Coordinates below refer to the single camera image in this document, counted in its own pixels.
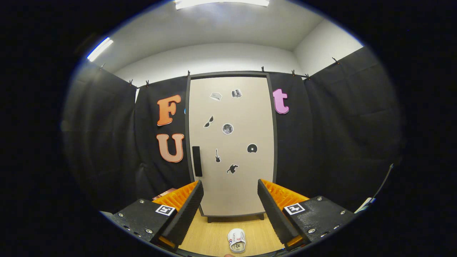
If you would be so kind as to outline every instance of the door frame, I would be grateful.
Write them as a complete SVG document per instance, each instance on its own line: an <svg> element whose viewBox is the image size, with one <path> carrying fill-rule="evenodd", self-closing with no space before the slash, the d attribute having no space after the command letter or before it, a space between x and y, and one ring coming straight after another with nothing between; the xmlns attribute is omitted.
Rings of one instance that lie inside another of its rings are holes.
<svg viewBox="0 0 457 257"><path fill-rule="evenodd" d="M259 78L266 78L268 83L268 91L270 93L270 102L271 102L271 114L273 118L273 149L274 149L274 160L273 160L273 183L276 183L276 164L277 164L277 136L276 136L276 109L275 103L273 98L273 90L271 87L271 80L270 74L267 72L258 72L258 71L224 71L224 72L211 72L211 73L201 73L195 75L187 76L187 86L186 86L186 110L189 110L189 94L191 89L191 80L198 80L198 79L208 79L208 78L219 78L219 77L259 77ZM187 163L189 166L189 175L191 176L191 181L194 182L194 169L192 165L192 158L191 158L191 144L189 139L189 114L186 115L186 151L187 151ZM198 209L200 210L200 215L203 217L219 217L215 215L205 215L202 210L202 206L199 205ZM264 212L260 213L253 213L253 214L243 214L243 215L231 215L227 217L240 217L240 216L251 216L251 215L259 215L263 214Z"/></svg>

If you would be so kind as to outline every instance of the wooden table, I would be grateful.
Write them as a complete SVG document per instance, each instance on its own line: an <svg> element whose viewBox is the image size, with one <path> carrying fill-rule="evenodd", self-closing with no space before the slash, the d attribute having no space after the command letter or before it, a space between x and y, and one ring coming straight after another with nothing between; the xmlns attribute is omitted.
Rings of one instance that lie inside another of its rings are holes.
<svg viewBox="0 0 457 257"><path fill-rule="evenodd" d="M255 216L218 218L208 223L207 217L202 217L197 211L179 248L220 257L228 253L236 257L252 256L284 248L267 215L264 214L264 217L264 220ZM227 234L234 228L241 228L246 234L246 251L240 254L232 253L227 241Z"/></svg>

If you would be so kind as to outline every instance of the fluorescent light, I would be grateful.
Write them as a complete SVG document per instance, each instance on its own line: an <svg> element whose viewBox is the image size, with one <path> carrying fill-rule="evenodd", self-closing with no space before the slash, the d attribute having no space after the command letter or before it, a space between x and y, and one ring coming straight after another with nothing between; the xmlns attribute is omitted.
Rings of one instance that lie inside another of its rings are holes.
<svg viewBox="0 0 457 257"><path fill-rule="evenodd" d="M89 54L89 56L87 56L87 58L89 59L89 61L93 62L95 60L95 58L97 58L107 47L109 47L111 44L113 43L113 41L107 37L105 38L105 40L103 40L103 42L101 42L95 49L94 51L92 51L92 53Z"/></svg>
<svg viewBox="0 0 457 257"><path fill-rule="evenodd" d="M209 3L244 3L267 7L270 0L175 0L176 10Z"/></svg>

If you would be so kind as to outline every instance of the door handle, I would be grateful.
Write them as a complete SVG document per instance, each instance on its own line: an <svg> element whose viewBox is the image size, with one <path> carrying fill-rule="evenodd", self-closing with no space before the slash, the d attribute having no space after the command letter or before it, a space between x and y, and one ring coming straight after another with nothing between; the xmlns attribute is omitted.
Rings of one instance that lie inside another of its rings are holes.
<svg viewBox="0 0 457 257"><path fill-rule="evenodd" d="M200 159L200 147L192 147L192 155L194 156L194 172L196 177L202 177L202 161Z"/></svg>

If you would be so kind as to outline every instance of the door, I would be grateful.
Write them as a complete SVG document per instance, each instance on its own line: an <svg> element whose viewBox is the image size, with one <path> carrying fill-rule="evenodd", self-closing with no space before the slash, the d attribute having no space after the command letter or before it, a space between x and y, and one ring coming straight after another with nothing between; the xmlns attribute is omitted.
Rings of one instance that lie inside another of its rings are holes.
<svg viewBox="0 0 457 257"><path fill-rule="evenodd" d="M205 191L203 215L264 212L257 195L257 180L273 181L275 170L267 78L191 79L189 87L189 143L190 149L199 147L201 177L196 176L192 150L190 154L194 179L203 182Z"/></svg>

